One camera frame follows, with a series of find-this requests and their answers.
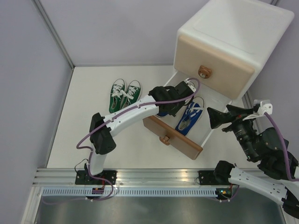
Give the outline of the blue sneaker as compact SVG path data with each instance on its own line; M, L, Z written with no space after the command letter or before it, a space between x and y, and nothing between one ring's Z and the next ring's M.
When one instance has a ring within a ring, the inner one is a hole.
M196 122L201 118L205 110L205 101L202 97L195 97L192 102L186 107L180 121L175 127L175 130L186 136L193 128Z
M194 97L190 98L188 101L185 102L185 104L183 106L188 106L192 102L193 99L194 99ZM156 114L156 116L159 118L163 118L167 115L168 115L167 112L160 112L160 113Z

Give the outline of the brown drawer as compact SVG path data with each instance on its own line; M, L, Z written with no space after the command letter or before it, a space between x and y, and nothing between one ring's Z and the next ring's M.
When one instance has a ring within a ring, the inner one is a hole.
M207 108L211 107L220 112L226 111L226 105L233 103L233 100L220 94L219 92L205 86L200 85L198 93L195 97L200 96L205 101L205 110L201 118L196 122L189 133L184 136L175 130L176 125L180 121L186 106L183 106L173 117L167 115L163 118L157 116L150 116L143 119L143 125L155 135L164 137L167 135L170 140L170 146L176 148L178 151L186 155L192 160L197 159L199 154L203 151L203 146L214 131L210 127L209 115Z

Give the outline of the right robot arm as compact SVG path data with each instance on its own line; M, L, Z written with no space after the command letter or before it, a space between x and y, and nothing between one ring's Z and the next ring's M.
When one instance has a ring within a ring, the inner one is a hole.
M287 150L285 140L271 118L273 105L268 100L256 100L252 109L227 105L227 112L207 108L210 126L233 132L247 161L257 163L263 173L277 180L275 184L247 174L236 165L219 161L214 173L218 184L235 184L261 194L282 206L288 215L299 217L299 161Z

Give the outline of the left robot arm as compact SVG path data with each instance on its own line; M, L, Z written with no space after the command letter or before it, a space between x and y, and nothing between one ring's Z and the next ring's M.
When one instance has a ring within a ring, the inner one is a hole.
M196 92L192 81L186 79L176 86L157 86L148 95L113 114L92 116L89 140L92 144L85 178L90 184L101 182L103 165L108 153L116 148L114 137L137 121L154 115L176 113L191 99Z

